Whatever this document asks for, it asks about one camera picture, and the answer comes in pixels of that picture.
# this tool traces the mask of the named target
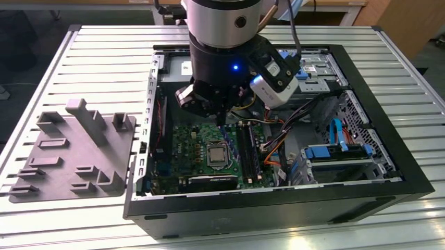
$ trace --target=metal slotted tabletop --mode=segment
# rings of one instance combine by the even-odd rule
[[[445,248],[442,100],[383,32],[370,27],[299,27],[296,30],[303,44],[344,46],[433,183],[433,194],[388,207],[355,223],[157,242],[132,221],[121,218],[124,196],[9,203],[8,191],[40,132],[37,115],[42,111],[68,115],[65,101],[84,98],[86,108],[97,109],[101,115],[127,112],[141,121],[152,45],[187,44],[188,38],[187,29],[175,26],[72,27],[0,155],[0,248]],[[292,43],[288,27],[268,27],[262,35],[272,43]],[[137,145],[133,141],[133,152]]]

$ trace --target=gray plastic tray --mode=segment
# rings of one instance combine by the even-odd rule
[[[85,109],[84,99],[68,101],[74,117],[44,112],[41,129],[9,201],[37,202],[58,199],[120,196],[135,128],[135,117],[115,113],[101,117]]]

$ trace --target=silver cylinder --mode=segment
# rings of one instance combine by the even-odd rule
[[[196,40],[216,48],[232,48],[256,34],[262,1],[244,9],[220,10],[187,0],[187,25]],[[239,18],[246,25],[236,25]]]

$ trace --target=ram slot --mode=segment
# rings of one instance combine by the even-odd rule
[[[244,123],[236,125],[236,140],[244,183],[252,183],[254,180],[260,180],[262,176],[255,140],[250,125]]]

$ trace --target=green circuit board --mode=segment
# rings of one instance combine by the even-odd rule
[[[252,134],[255,143],[259,144],[266,141],[263,135],[263,128],[259,124],[252,125]],[[235,124],[227,124],[224,130],[228,138],[237,149]],[[250,189],[272,186],[271,169],[268,171],[263,166],[260,160],[262,180],[252,183],[246,183],[243,180],[243,171],[240,163],[235,160],[232,152],[229,151],[223,139],[223,135],[213,124],[193,124],[177,125],[173,127],[172,139],[172,159],[169,162],[171,175],[157,179],[159,185],[165,187],[164,194],[177,193],[177,179],[185,176],[224,174],[237,176],[237,189]],[[228,163],[220,169],[215,170],[207,164],[207,146],[221,144],[225,146],[228,154]]]

